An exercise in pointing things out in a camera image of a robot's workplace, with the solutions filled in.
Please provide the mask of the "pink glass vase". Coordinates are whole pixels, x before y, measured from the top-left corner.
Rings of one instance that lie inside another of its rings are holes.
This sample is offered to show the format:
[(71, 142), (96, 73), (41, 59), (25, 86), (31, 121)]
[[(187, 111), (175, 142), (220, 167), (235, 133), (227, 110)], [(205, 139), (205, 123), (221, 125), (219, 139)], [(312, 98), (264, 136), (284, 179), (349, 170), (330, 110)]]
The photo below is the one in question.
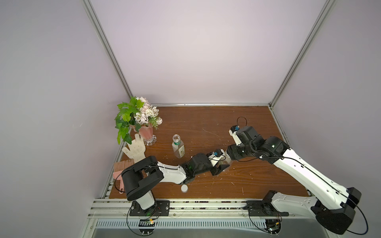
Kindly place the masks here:
[(152, 146), (156, 143), (157, 138), (153, 133), (153, 127), (152, 126), (142, 126), (139, 129), (139, 135), (141, 138), (143, 138), (144, 144), (146, 146)]

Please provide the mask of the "right electronics board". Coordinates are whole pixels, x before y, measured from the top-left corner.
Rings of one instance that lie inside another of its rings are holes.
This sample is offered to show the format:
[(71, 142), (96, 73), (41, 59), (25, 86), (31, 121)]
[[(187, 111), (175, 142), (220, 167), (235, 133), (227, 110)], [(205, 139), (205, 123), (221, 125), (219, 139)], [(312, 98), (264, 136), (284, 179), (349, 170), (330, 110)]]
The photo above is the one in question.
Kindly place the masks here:
[(278, 235), (281, 231), (281, 221), (275, 219), (265, 220), (265, 231), (271, 235)]

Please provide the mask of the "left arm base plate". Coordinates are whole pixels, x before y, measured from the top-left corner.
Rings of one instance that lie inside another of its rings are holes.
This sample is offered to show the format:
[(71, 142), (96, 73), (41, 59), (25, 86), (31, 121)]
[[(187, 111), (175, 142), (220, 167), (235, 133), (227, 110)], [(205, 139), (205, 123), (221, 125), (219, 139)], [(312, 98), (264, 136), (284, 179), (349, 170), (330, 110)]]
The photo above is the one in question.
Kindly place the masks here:
[(155, 204), (144, 210), (137, 201), (132, 203), (129, 215), (132, 217), (159, 217), (169, 216), (170, 201), (169, 200), (157, 200)]

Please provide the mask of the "pink brush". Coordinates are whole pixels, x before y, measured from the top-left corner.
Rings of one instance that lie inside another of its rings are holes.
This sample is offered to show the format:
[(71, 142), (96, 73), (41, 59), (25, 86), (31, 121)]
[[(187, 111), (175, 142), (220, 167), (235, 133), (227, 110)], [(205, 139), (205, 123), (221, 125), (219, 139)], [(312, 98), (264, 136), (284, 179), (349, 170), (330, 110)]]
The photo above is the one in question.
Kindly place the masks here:
[(134, 163), (135, 162), (133, 159), (127, 159), (127, 160), (117, 162), (114, 164), (114, 172), (113, 172), (113, 179), (115, 180), (114, 187), (120, 194), (125, 193), (124, 182), (122, 179), (122, 172), (126, 168), (132, 166)]

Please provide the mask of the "aluminium front rail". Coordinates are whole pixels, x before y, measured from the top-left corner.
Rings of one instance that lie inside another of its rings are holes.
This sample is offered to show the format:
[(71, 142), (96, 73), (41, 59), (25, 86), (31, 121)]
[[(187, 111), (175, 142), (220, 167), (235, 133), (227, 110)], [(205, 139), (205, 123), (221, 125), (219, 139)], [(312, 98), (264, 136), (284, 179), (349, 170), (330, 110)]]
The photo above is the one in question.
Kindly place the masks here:
[[(248, 200), (172, 199), (169, 200), (170, 209), (167, 218), (243, 218), (250, 216), (249, 212), (243, 209)], [(317, 202), (315, 197), (299, 197), (277, 193), (275, 198), (268, 202), (278, 211), (288, 212), (289, 216), (287, 217), (289, 218), (315, 218), (315, 214), (311, 210)], [(96, 199), (88, 216), (93, 218), (126, 218), (129, 216), (132, 203), (126, 199)]]

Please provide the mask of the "left electronics board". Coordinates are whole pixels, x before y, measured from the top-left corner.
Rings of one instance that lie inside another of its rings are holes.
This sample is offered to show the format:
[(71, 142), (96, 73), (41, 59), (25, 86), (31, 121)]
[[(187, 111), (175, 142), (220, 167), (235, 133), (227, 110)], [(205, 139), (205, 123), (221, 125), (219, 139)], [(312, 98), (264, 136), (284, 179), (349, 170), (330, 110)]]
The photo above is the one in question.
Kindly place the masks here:
[(153, 220), (140, 219), (138, 229), (142, 236), (150, 236), (155, 230), (155, 222)]

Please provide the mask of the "electronics board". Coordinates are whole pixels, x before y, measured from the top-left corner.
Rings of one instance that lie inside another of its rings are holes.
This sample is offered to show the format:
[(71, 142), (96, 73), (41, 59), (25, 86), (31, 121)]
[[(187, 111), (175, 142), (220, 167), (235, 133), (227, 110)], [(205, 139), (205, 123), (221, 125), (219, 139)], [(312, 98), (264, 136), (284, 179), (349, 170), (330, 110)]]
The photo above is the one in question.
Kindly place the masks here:
[(138, 229), (142, 236), (150, 236), (155, 230), (155, 222), (153, 220), (140, 219)]
[(281, 231), (281, 221), (275, 219), (265, 220), (265, 231), (271, 235), (278, 235)]

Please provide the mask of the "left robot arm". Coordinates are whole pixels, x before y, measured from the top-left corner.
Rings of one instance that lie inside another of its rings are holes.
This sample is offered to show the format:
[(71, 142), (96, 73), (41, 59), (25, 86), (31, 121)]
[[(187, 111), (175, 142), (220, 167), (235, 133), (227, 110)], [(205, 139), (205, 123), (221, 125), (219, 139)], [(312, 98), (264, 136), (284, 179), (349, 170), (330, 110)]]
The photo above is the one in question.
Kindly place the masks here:
[(137, 202), (143, 211), (147, 211), (157, 207), (151, 190), (159, 183), (187, 185), (204, 173), (219, 175), (230, 163), (230, 156), (222, 149), (209, 154), (198, 153), (177, 166), (163, 164), (155, 156), (149, 156), (121, 171), (117, 178), (121, 179), (121, 192), (126, 194), (127, 200)]

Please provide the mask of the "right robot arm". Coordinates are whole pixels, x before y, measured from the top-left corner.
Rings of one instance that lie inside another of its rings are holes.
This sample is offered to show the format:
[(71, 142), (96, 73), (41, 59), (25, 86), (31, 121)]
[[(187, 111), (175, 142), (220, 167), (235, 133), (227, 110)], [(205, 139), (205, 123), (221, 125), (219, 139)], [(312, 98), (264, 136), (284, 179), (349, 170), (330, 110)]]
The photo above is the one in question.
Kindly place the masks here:
[(303, 185), (313, 195), (310, 198), (274, 192), (271, 205), (278, 212), (296, 213), (317, 220), (325, 229), (343, 235), (355, 217), (362, 193), (354, 187), (344, 187), (326, 177), (304, 161), (282, 139), (263, 137), (253, 127), (232, 126), (229, 134), (235, 143), (228, 146), (231, 160), (253, 157), (280, 168)]

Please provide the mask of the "artificial flower bouquet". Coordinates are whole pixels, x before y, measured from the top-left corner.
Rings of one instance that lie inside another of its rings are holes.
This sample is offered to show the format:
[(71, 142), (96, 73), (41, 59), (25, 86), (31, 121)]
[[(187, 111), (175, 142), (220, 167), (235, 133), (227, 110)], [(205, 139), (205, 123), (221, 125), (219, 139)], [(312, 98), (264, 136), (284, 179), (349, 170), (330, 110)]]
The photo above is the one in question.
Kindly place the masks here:
[(117, 142), (132, 143), (131, 132), (139, 134), (143, 126), (157, 129), (163, 119), (159, 117), (159, 109), (144, 97), (132, 97), (129, 102), (118, 105), (119, 112), (115, 117), (115, 128), (118, 130)]

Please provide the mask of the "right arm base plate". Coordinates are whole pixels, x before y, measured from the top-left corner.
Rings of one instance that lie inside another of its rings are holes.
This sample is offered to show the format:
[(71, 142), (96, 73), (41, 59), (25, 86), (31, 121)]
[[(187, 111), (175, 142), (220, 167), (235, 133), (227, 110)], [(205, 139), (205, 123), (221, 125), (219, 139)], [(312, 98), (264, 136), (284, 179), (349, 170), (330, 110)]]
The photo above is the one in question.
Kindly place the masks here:
[(250, 216), (258, 217), (287, 217), (288, 212), (278, 211), (270, 202), (264, 200), (248, 200), (243, 207), (244, 210), (249, 212)]

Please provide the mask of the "white knitted work glove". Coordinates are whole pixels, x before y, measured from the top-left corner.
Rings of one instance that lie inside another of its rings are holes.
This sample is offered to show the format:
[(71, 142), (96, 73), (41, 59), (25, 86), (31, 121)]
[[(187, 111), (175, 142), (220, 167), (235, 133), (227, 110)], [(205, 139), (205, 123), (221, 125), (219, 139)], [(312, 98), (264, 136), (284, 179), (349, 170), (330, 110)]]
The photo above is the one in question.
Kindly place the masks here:
[(122, 148), (122, 152), (129, 159), (133, 159), (135, 163), (146, 158), (145, 151), (146, 147), (144, 139), (139, 134), (135, 134), (135, 139), (132, 141), (131, 144), (127, 144), (127, 146)]

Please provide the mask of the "labelled clear plastic bottle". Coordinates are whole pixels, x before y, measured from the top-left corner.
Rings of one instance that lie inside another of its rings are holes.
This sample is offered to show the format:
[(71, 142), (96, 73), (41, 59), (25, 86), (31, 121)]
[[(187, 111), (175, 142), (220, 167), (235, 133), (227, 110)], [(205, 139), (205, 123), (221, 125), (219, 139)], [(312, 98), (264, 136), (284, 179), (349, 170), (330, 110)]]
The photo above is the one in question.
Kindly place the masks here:
[(173, 135), (172, 148), (177, 158), (182, 158), (185, 155), (185, 145), (178, 134)]

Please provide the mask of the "white bottle cap left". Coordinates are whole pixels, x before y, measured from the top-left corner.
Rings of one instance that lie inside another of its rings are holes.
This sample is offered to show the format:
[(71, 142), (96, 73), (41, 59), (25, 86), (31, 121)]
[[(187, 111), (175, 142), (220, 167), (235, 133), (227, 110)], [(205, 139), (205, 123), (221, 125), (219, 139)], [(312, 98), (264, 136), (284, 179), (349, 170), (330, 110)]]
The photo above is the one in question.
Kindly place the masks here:
[(181, 191), (182, 191), (183, 193), (187, 193), (188, 190), (189, 190), (189, 188), (188, 188), (188, 186), (187, 186), (186, 184), (183, 184), (183, 185), (181, 186)]

